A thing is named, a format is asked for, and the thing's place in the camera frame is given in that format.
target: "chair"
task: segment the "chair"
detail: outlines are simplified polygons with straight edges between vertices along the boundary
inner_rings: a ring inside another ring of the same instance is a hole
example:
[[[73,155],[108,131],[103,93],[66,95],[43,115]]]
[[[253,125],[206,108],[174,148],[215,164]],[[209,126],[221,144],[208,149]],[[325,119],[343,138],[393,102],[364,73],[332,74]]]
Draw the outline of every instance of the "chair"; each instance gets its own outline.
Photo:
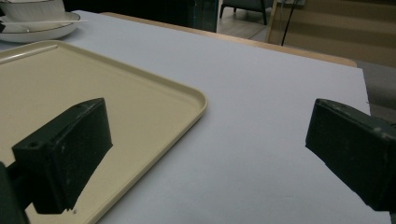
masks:
[[[219,17],[222,17],[225,7],[233,7],[233,12],[235,12],[237,8],[242,8],[244,10],[262,12],[264,25],[266,25],[267,17],[265,14],[265,9],[272,7],[273,3],[274,0],[223,0]]]

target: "white table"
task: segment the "white table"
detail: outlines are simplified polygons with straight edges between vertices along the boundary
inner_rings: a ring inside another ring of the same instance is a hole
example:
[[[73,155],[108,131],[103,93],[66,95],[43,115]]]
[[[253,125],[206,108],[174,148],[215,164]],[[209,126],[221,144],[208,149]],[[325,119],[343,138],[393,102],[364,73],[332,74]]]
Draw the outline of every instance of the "white table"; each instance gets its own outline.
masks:
[[[64,42],[209,99],[201,120],[99,223],[389,223],[304,147],[315,99],[369,113],[360,69],[77,13],[89,22]]]

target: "wooden table edge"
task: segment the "wooden table edge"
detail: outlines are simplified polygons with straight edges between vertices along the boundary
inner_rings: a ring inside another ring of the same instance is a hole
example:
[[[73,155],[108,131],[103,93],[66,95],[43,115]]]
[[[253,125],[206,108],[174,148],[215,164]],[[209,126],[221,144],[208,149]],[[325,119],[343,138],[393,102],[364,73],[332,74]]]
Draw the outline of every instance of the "wooden table edge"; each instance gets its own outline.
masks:
[[[259,41],[234,37],[234,36],[230,36],[230,35],[221,35],[221,34],[216,34],[216,33],[208,32],[208,31],[192,29],[192,28],[188,28],[188,27],[178,26],[178,25],[159,22],[159,21],[149,21],[149,20],[140,19],[137,17],[125,16],[125,15],[121,15],[121,14],[117,14],[117,13],[113,13],[113,12],[102,12],[100,14],[127,20],[127,21],[136,21],[136,22],[141,22],[141,23],[145,23],[145,24],[161,26],[164,28],[179,30],[179,31],[183,31],[183,32],[189,32],[189,33],[193,33],[193,34],[197,34],[197,35],[206,35],[206,36],[214,37],[214,38],[221,39],[221,40],[233,41],[236,43],[250,45],[253,47],[257,47],[257,48],[270,49],[270,50],[275,50],[278,52],[303,56],[305,58],[322,60],[324,62],[338,63],[338,64],[347,65],[347,66],[351,66],[351,67],[357,67],[357,64],[350,59],[336,57],[336,56],[332,56],[332,55],[315,53],[315,52],[306,51],[306,50],[302,50],[302,49],[292,49],[289,47],[282,47],[282,46],[278,46],[278,45],[273,45],[273,44],[263,43],[263,42],[259,42]]]

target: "floor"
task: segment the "floor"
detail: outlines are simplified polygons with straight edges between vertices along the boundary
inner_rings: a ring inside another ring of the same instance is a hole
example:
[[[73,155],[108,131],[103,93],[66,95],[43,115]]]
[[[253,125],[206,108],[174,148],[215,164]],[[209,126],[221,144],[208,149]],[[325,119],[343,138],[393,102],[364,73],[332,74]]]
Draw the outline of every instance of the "floor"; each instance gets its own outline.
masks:
[[[267,20],[271,8],[267,9]],[[262,14],[226,7],[218,19],[217,33],[256,41],[264,41],[266,26]],[[363,70],[371,113],[373,116],[396,122],[396,68],[354,60]]]

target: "cream tray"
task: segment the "cream tray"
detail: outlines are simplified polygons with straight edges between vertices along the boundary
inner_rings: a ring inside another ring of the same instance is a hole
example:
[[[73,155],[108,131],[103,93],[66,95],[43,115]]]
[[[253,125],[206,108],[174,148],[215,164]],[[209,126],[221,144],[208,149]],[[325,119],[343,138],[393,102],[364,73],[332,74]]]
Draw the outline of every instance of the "cream tray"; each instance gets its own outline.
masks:
[[[0,161],[11,148],[72,105],[104,97],[111,148],[78,198],[61,215],[31,223],[96,222],[205,112],[198,90],[131,65],[43,41],[0,52]]]

